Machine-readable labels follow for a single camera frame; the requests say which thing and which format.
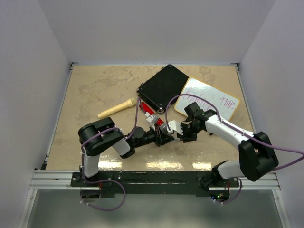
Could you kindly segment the yellow framed whiteboard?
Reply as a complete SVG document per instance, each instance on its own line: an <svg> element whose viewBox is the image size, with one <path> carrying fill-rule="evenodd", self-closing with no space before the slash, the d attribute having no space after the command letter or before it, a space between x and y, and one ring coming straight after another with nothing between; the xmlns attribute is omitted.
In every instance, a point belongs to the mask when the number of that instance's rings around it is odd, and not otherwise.
<svg viewBox="0 0 304 228"><path fill-rule="evenodd" d="M193 77L188 79L181 94L182 96L175 103L174 110L183 115L186 115L184 108L193 102L196 102L204 111L213 109L209 105L209 103L212 103L219 110L220 116L229 121L240 103L237 97Z"/></svg>

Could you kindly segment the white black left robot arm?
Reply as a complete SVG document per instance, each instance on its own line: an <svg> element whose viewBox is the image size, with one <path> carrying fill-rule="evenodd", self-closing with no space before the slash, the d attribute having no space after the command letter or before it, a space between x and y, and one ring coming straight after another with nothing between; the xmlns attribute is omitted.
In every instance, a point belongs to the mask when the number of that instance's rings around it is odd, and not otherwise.
<svg viewBox="0 0 304 228"><path fill-rule="evenodd" d="M124 135L110 117L84 125L78 130L78 136L83 154L81 180L87 186L97 184L99 157L109 148L112 147L121 158L126 159L134 155L138 147L150 143L160 147L175 140L173 136L164 134L158 126L150 127L148 131L136 126Z"/></svg>

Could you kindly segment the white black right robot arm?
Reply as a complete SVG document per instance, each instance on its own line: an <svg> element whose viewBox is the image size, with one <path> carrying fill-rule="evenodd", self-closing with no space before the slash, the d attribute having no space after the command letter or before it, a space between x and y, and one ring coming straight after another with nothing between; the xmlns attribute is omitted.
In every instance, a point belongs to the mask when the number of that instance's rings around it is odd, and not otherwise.
<svg viewBox="0 0 304 228"><path fill-rule="evenodd" d="M197 103L184 108L187 119L181 124L182 134L178 134L184 143L197 140L201 131L220 137L238 150L239 159L224 161L212 169L212 182L221 187L230 178L246 177L257 181L278 165L278 158L268 135L264 132L253 133L229 124L218 117L214 110L203 111Z"/></svg>

